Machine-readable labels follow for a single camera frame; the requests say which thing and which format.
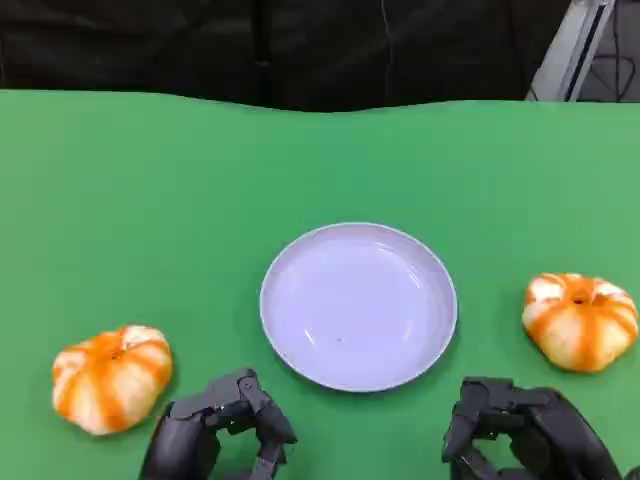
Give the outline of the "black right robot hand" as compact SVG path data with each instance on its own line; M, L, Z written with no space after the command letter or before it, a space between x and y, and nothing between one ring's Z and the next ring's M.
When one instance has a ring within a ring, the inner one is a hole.
M495 467L474 445L510 438L518 468ZM444 435L452 479L621 479L609 450L558 390L521 388L511 379L466 377Z

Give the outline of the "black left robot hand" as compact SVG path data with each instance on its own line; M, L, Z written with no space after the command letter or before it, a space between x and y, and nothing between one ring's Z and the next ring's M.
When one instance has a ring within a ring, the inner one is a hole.
M260 448L246 471L218 474L218 479L273 479L287 463L285 447L297 442L277 403L261 387L257 373L239 369L212 380L200 393L169 403L147 448L141 479L209 479L221 443L253 430Z

